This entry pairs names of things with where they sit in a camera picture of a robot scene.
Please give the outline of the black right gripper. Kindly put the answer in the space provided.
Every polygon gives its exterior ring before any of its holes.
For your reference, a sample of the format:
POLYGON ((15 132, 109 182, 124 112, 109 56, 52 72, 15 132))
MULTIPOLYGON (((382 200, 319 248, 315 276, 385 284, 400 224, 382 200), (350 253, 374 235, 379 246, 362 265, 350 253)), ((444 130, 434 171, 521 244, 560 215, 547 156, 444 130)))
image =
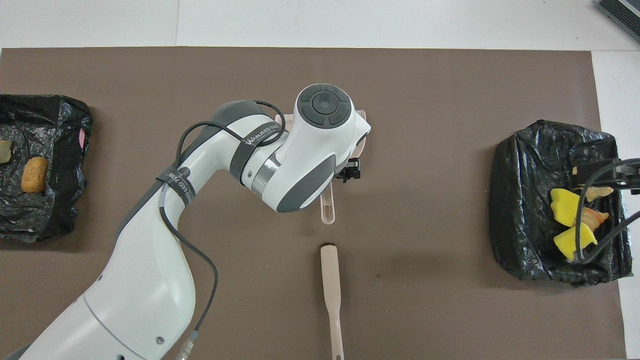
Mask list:
MULTIPOLYGON (((619 162, 620 158, 605 158, 583 162, 571 169, 572 178, 589 178, 605 166, 619 162)), ((614 168, 614 189, 640 195, 640 165, 619 165, 614 168)))

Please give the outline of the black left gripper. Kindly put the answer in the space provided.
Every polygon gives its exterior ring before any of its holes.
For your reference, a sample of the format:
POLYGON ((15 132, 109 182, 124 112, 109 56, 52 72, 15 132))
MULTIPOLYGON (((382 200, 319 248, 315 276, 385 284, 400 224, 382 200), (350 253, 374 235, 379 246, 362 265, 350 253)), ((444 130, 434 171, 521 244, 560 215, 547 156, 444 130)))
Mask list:
POLYGON ((349 180, 361 178, 361 160, 359 157, 349 158, 345 166, 334 176, 336 179, 347 183, 349 180))

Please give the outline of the beige plastic dustpan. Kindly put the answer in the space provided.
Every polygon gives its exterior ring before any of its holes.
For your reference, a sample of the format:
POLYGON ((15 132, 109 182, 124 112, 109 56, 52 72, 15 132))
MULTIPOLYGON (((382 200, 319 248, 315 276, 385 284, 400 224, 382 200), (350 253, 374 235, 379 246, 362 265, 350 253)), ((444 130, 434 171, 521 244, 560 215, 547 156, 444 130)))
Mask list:
MULTIPOLYGON (((356 144, 354 150, 347 158, 347 161, 350 158, 355 158, 355 157, 361 158, 361 153, 363 152, 365 145, 366 145, 366 136, 363 139, 361 139, 359 143, 356 144)), ((336 221, 333 184, 334 184, 334 181, 331 180, 327 184, 325 189, 323 189, 323 192, 320 194, 320 196, 318 196, 317 198, 320 205, 321 221, 323 224, 326 224, 326 225, 332 225, 336 221)))

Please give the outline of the beige hand brush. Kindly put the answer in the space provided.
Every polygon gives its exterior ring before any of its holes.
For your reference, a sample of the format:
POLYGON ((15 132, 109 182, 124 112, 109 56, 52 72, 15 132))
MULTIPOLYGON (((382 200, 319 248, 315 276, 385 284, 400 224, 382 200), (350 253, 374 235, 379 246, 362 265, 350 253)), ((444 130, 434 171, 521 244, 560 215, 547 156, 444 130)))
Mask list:
POLYGON ((333 243, 320 246, 324 302, 329 319, 332 360, 345 360, 340 311, 342 305, 338 248, 333 243))

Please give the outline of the long toy bread roll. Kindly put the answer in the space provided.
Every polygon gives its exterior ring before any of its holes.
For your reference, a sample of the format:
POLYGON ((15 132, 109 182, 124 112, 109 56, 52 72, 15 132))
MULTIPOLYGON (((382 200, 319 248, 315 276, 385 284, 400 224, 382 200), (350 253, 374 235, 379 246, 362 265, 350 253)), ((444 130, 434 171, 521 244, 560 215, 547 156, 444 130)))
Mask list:
POLYGON ((44 157, 32 157, 23 169, 21 188, 27 194, 45 192, 50 162, 44 157))

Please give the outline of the black bag lined bin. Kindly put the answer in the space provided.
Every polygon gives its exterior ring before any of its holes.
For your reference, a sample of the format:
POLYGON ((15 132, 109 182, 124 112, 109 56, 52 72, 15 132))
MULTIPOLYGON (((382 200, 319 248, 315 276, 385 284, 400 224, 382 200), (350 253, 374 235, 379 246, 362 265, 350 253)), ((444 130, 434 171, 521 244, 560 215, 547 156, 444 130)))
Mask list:
POLYGON ((554 219, 551 190, 570 189, 576 166, 618 157, 612 134, 538 120, 501 141, 494 151, 488 201, 494 259, 521 280, 574 287, 628 277, 633 255, 627 231, 588 264, 571 264, 553 238, 567 226, 554 219))

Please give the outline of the black bag bin pink spot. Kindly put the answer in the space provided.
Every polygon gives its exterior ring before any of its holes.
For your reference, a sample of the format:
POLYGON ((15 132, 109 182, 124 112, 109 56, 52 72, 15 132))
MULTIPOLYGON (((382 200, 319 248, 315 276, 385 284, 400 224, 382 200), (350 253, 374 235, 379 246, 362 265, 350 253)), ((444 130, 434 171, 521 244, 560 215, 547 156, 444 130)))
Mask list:
POLYGON ((70 96, 0 94, 0 141, 13 142, 10 161, 0 164, 0 240, 29 244, 74 229, 93 122, 89 107, 70 96), (42 193, 21 187, 33 157, 49 162, 42 193))

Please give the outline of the brown table mat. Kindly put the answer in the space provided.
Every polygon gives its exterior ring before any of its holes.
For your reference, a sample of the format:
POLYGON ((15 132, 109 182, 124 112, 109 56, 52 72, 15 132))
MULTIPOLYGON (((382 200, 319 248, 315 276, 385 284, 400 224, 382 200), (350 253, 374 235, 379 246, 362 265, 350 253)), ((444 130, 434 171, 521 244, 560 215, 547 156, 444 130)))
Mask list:
POLYGON ((224 103, 284 113, 334 84, 372 126, 362 176, 320 204, 278 214, 225 171, 179 230, 220 283, 191 360, 329 359, 320 244, 342 280, 345 355, 355 360, 625 358, 617 282, 525 281, 489 239, 496 145, 540 119, 600 125, 588 52, 374 48, 5 48, 0 93, 89 105, 75 230, 0 241, 0 359, 34 341, 100 275, 127 212, 174 159, 183 131, 224 103))

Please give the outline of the dark grey ribbed panel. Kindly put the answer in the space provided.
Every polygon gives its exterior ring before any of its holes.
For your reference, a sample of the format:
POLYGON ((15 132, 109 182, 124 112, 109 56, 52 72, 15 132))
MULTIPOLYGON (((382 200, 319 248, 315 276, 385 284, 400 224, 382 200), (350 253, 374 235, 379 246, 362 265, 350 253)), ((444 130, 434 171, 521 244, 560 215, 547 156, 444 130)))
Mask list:
POLYGON ((640 0, 599 0, 597 7, 627 28, 640 28, 640 0))

